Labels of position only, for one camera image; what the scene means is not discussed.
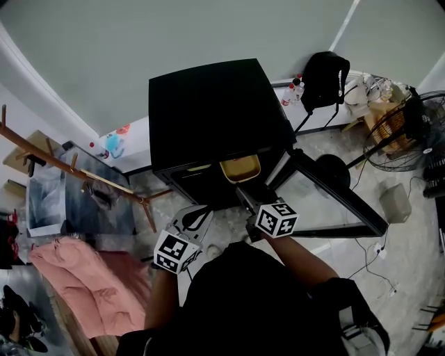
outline white sneaker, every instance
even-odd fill
[[[221,249],[219,247],[216,247],[215,245],[210,245],[207,248],[207,258],[209,258],[209,261],[220,256],[222,253],[223,252],[221,251]]]

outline tiled floor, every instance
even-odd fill
[[[362,151],[364,133],[360,128],[346,133],[325,131],[298,138],[298,146],[313,159],[322,154],[336,154],[346,163],[359,156]],[[351,186],[357,183],[360,171],[350,170]],[[381,216],[382,208],[379,196],[385,188],[402,183],[408,192],[410,178],[421,172],[391,173],[375,169],[366,164],[355,192]],[[131,185],[137,193],[150,194],[161,191],[165,187],[151,173],[142,173],[131,178]],[[366,270],[354,275],[359,289],[369,303],[370,308],[380,319],[391,337],[391,351],[395,355],[415,355],[426,334],[412,331],[416,322],[428,322],[429,315],[419,312],[422,306],[437,304],[444,290],[445,261],[439,252],[437,216],[434,200],[425,200],[422,196],[423,182],[412,180],[410,202],[412,214],[404,224],[391,225],[387,235],[385,259],[378,257],[369,267],[374,273],[387,277],[396,287],[397,293],[391,296],[388,281],[372,275]],[[312,227],[329,227],[347,225],[357,222],[350,212],[346,211],[332,198],[323,197],[315,186],[301,174],[294,176],[278,190],[299,214],[298,229]],[[182,196],[171,193],[153,201],[151,210],[158,230],[161,230],[178,210],[190,203]],[[158,234],[153,234],[142,209],[135,206],[136,226],[138,235],[135,239],[128,238],[124,243],[108,240],[108,248],[130,250],[139,257],[152,255]],[[241,208],[232,208],[215,212],[206,238],[204,251],[208,245],[214,244],[224,249],[229,243],[240,241],[245,235],[245,219],[247,213]],[[298,239],[306,248],[316,252],[319,257],[329,263],[341,277],[349,277],[364,266],[364,251],[355,240],[325,240],[315,238]],[[359,242],[365,249],[376,242],[383,244],[384,238],[361,238]],[[373,248],[369,248],[368,260],[375,256]],[[205,253],[190,266],[194,275],[207,262]],[[181,300],[184,301],[190,283],[186,273],[179,276]]]

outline black backpack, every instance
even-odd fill
[[[315,108],[337,105],[335,114],[323,128],[335,118],[339,112],[339,104],[344,102],[345,83],[349,68],[348,60],[331,51],[315,53],[309,59],[303,72],[302,81],[305,84],[305,91],[301,97],[307,117],[295,130],[295,133],[302,128]]]

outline plastic bottle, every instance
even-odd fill
[[[298,95],[296,95],[296,90],[298,89],[298,86],[300,85],[300,83],[301,83],[301,80],[299,78],[294,78],[292,80],[292,84],[294,85],[294,88],[293,88],[293,96],[292,96],[291,104],[293,104],[293,105],[298,104],[298,102],[297,102]]]
[[[298,105],[301,102],[301,96],[305,92],[305,84],[301,82],[296,86],[293,90],[295,99],[292,101],[292,104]]]
[[[100,147],[99,145],[95,145],[94,142],[90,142],[90,149],[92,154],[100,159],[107,159],[110,155],[110,152],[108,152],[103,147]]]
[[[291,100],[293,99],[293,89],[295,88],[295,86],[290,83],[289,86],[286,88],[286,90],[284,91],[283,94],[283,98],[281,98],[281,104],[283,106],[288,106],[289,103],[291,102]]]

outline cable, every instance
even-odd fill
[[[378,254],[377,254],[377,256],[375,256],[375,257],[373,258],[373,260],[372,260],[371,262],[368,263],[368,266],[369,266],[370,264],[372,264],[372,263],[377,259],[377,257],[378,257]],[[358,272],[360,272],[360,271],[361,271],[362,269],[364,269],[364,268],[366,268],[366,265],[363,266],[363,267],[361,267],[359,270],[356,270],[352,275],[350,275],[350,276],[348,277],[348,279],[350,280],[354,275],[358,274]]]
[[[387,236],[388,236],[388,231],[389,231],[389,227],[390,227],[390,226],[391,226],[391,224],[388,224],[387,231],[385,232],[385,241],[384,241],[384,243],[383,243],[382,250],[384,250],[384,249],[385,249],[385,246],[387,245]]]
[[[367,162],[368,162],[368,160],[365,160],[365,162],[363,163],[363,167],[362,167],[362,170],[360,171],[359,179],[357,180],[357,184],[354,185],[354,188],[351,189],[352,191],[354,191],[355,187],[359,185],[360,178],[362,178],[362,173],[363,173],[364,166],[366,165]]]
[[[366,265],[367,265],[367,266],[370,266],[370,265],[377,259],[378,255],[380,254],[380,251],[384,250],[384,249],[385,249],[385,246],[387,245],[387,235],[388,235],[388,231],[389,231],[389,226],[388,226],[387,231],[385,232],[385,242],[383,243],[382,248],[381,248],[379,251],[377,251],[377,255],[373,258],[373,260],[372,260],[371,262],[367,262],[367,259],[368,259],[368,250],[369,250],[369,248],[372,247],[372,245],[371,245],[371,246],[368,247],[368,250],[366,251],[365,265],[364,265],[363,267],[361,267],[359,270],[356,270],[352,275],[350,275],[350,276],[348,277],[348,279],[350,279],[352,276],[356,275],[356,274],[357,274],[358,272],[360,272],[362,269],[366,268]]]
[[[367,257],[368,257],[368,251],[369,251],[369,249],[370,249],[371,247],[372,247],[372,245],[368,247],[368,250],[366,250],[366,260],[368,259],[368,258],[367,258]],[[379,253],[380,253],[380,251],[377,253],[377,256],[375,256],[371,262],[367,263],[367,261],[365,260],[365,265],[364,265],[363,267],[361,267],[359,270],[356,270],[352,275],[350,275],[350,276],[348,277],[348,279],[350,279],[353,275],[356,275],[356,274],[357,274],[358,272],[360,272],[362,269],[366,268],[366,263],[368,264],[368,266],[369,266],[370,264],[372,264],[372,263],[377,259]]]
[[[420,178],[420,177],[418,177],[418,176],[413,176],[413,177],[411,177],[411,179],[410,179],[410,191],[409,191],[409,193],[408,193],[408,199],[410,198],[410,195],[411,195],[411,189],[412,189],[412,187],[411,187],[411,182],[412,182],[412,180],[413,180],[414,178],[417,178],[417,179],[420,179],[421,181],[427,182],[425,179]]]
[[[376,275],[377,277],[380,277],[380,278],[382,278],[382,279],[388,281],[389,285],[390,285],[391,288],[394,290],[394,293],[397,293],[397,289],[394,288],[394,286],[392,285],[391,281],[390,281],[388,278],[386,278],[386,277],[384,277],[384,276],[382,276],[382,275],[379,275],[378,273],[374,273],[373,271],[369,270],[369,268],[368,268],[369,264],[368,264],[368,262],[367,262],[367,252],[366,252],[365,248],[362,246],[362,244],[361,244],[356,238],[355,238],[355,242],[358,243],[358,245],[359,245],[359,246],[363,249],[363,251],[364,251],[364,254],[365,254],[365,255],[364,255],[364,258],[365,258],[365,268],[366,268],[366,270],[367,270],[370,274],[372,274],[372,275]]]

